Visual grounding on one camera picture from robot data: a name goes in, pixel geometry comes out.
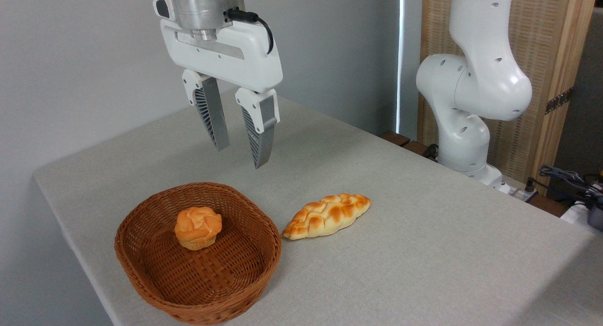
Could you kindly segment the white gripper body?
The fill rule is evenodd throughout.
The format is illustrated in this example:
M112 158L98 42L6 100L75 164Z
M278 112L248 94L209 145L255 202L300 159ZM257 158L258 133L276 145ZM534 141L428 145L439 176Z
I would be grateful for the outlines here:
M154 0L153 8L175 64L259 93L282 81L273 36L244 0Z

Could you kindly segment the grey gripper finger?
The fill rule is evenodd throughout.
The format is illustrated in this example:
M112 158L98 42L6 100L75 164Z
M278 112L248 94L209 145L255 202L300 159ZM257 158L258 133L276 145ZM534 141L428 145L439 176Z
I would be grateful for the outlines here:
M236 92L236 100L242 107L254 166L258 169L269 160L275 125L280 122L277 94L274 89L265 93L256 93L239 88Z
M217 79L193 70L185 70L182 80L189 103L196 107L214 146L219 151L228 147L228 127Z

